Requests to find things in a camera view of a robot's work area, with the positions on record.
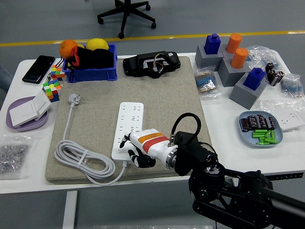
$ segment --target robot finger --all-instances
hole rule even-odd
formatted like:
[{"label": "robot finger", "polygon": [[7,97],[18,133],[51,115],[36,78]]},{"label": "robot finger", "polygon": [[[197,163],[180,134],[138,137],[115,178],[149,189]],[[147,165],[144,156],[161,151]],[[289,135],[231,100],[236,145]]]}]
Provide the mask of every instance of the robot finger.
[{"label": "robot finger", "polygon": [[150,168],[156,164],[156,160],[148,155],[142,154],[138,156],[131,149],[128,150],[128,154],[138,168]]},{"label": "robot finger", "polygon": [[123,148],[127,141],[130,141],[130,133],[124,135],[124,137],[122,138],[122,141],[120,143],[120,148]]}]

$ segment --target orange cylinder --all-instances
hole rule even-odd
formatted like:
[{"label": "orange cylinder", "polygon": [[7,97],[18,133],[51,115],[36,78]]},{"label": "orange cylinder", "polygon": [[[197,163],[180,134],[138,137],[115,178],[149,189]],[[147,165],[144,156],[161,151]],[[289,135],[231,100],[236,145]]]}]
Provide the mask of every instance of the orange cylinder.
[{"label": "orange cylinder", "polygon": [[243,67],[244,62],[247,58],[248,50],[245,48],[238,48],[236,49],[236,53],[234,54],[234,57],[231,62],[231,66],[240,69]]},{"label": "orange cylinder", "polygon": [[242,36],[237,34],[237,33],[233,33],[230,36],[229,42],[227,44],[227,48],[225,49],[228,53],[231,54],[235,54],[235,51],[237,48],[239,48],[240,42],[242,42]]}]

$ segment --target chair base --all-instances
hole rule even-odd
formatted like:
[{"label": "chair base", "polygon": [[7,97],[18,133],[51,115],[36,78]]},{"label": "chair base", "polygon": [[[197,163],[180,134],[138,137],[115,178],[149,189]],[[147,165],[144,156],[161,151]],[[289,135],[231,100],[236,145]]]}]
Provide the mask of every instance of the chair base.
[{"label": "chair base", "polygon": [[148,16],[147,14],[137,10],[137,8],[141,7],[141,6],[146,6],[147,11],[149,11],[151,9],[148,1],[142,1],[142,2],[137,2],[137,3],[131,4],[131,0],[125,0],[124,2],[122,2],[120,0],[115,0],[116,8],[97,15],[97,21],[99,24],[103,24],[104,23],[103,17],[115,15],[118,13],[124,13],[123,20],[122,20],[122,26],[121,26],[121,32],[118,35],[120,39],[124,38],[124,28],[126,25],[127,17],[130,15],[130,13],[135,14],[141,18],[147,19],[149,21],[152,21],[151,28],[155,29],[157,27],[155,18],[152,18],[152,17]]}]

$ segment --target blue plastic basket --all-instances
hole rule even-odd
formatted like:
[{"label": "blue plastic basket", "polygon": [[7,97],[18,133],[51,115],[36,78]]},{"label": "blue plastic basket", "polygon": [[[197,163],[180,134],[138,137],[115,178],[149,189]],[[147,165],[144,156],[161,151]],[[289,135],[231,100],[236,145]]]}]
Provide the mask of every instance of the blue plastic basket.
[{"label": "blue plastic basket", "polygon": [[76,83],[81,81],[100,81],[100,80],[108,80],[114,81],[118,79],[118,75],[116,74],[116,60],[118,59],[116,55],[116,45],[108,44],[109,51],[113,53],[113,67],[112,68],[103,68],[103,69],[77,69],[74,70],[73,75],[71,69],[67,69],[67,60],[64,59],[62,71],[67,76],[67,82]]}]

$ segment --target gray felt mat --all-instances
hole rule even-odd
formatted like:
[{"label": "gray felt mat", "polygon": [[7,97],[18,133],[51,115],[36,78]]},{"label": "gray felt mat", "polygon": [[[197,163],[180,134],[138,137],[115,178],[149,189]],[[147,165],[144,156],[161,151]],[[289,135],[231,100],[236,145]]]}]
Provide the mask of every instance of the gray felt mat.
[{"label": "gray felt mat", "polygon": [[[122,60],[118,60],[117,81],[65,82],[48,154],[45,173],[47,181],[54,184],[90,183],[81,171],[61,164],[54,157],[56,144],[62,140],[66,126],[70,109],[68,98],[72,93],[79,94],[81,102],[73,109],[66,139],[75,141],[91,151],[111,158],[119,107],[122,102],[143,103],[142,129],[155,128],[166,136],[169,136],[174,122],[181,114],[194,113],[202,121],[198,139],[210,144],[190,59],[188,57],[179,57],[179,59],[181,68],[172,73],[165,73],[159,79],[146,76],[128,77],[124,74]],[[196,127],[195,120],[187,117],[180,122],[176,131],[194,133]],[[100,161],[91,160],[87,164],[96,169],[103,168]],[[102,182],[113,180],[121,169],[122,164],[117,163],[114,175]],[[153,168],[128,165],[120,180],[172,176],[177,174],[157,161]]]}]

